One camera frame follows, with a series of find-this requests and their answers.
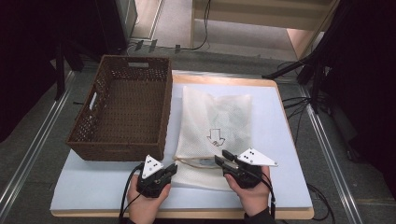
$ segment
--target arrow symbol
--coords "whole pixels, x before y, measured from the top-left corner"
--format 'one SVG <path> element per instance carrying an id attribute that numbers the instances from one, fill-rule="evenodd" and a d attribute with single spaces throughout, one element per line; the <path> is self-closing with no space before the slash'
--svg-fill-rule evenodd
<path id="1" fill-rule="evenodd" d="M 222 146 L 225 141 L 225 138 L 220 136 L 220 129 L 210 129 L 210 135 L 207 136 L 207 139 L 215 147 Z"/>

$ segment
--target white board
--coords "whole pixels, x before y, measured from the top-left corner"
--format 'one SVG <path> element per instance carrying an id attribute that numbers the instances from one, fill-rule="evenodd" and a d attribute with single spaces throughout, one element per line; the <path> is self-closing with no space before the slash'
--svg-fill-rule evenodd
<path id="1" fill-rule="evenodd" d="M 181 96 L 185 85 L 214 96 L 252 95 L 252 147 L 278 162 L 278 167 L 271 168 L 276 208 L 312 207 L 283 105 L 275 87 L 174 84 L 163 160 L 165 167 L 173 162 L 172 157 L 177 149 Z M 54 213 L 118 211 L 127 177 L 138 163 L 84 161 L 71 150 L 55 188 L 50 210 Z M 161 209 L 240 207 L 239 199 L 233 191 L 173 186 Z"/>

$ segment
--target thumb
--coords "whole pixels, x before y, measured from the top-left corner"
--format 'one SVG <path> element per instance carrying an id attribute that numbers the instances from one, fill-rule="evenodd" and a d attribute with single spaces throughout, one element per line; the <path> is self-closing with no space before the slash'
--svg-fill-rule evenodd
<path id="1" fill-rule="evenodd" d="M 169 191 L 171 190 L 171 185 L 167 184 L 165 187 L 163 187 L 163 190 L 161 191 L 160 196 L 158 197 L 161 202 L 163 202 L 169 195 Z"/>
<path id="2" fill-rule="evenodd" d="M 236 180 L 229 174 L 224 175 L 225 179 L 227 180 L 228 185 L 230 186 L 230 189 L 238 193 L 238 191 L 241 189 L 236 183 Z"/>
<path id="3" fill-rule="evenodd" d="M 132 191 L 136 191 L 136 186 L 137 186 L 137 181 L 138 181 L 139 176 L 138 175 L 133 175 L 131 179 L 131 185 L 130 189 Z"/>

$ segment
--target human hand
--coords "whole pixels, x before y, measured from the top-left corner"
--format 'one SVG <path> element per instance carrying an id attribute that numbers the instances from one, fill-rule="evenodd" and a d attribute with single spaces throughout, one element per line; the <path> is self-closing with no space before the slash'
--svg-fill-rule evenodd
<path id="1" fill-rule="evenodd" d="M 262 172 L 270 178 L 270 168 L 268 166 L 262 166 Z M 268 182 L 269 180 L 265 175 L 262 176 L 262 179 Z M 224 176 L 230 188 L 238 195 L 239 200 L 249 217 L 259 214 L 262 210 L 268 207 L 268 196 L 270 194 L 270 190 L 262 182 L 253 189 L 241 189 L 231 175 L 226 174 Z"/>
<path id="2" fill-rule="evenodd" d="M 128 189 L 128 203 L 139 195 L 137 192 L 138 175 L 131 179 L 131 185 Z M 167 184 L 158 198 L 146 198 L 140 195 L 131 205 L 129 205 L 129 219 L 138 224 L 151 224 L 157 216 L 161 203 L 168 197 L 171 185 Z"/>

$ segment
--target woven basket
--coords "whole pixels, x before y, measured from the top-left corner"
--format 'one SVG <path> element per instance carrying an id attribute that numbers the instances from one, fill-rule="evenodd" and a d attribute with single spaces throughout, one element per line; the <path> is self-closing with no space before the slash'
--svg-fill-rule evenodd
<path id="1" fill-rule="evenodd" d="M 105 55 L 66 144 L 86 161 L 163 159 L 169 59 Z"/>

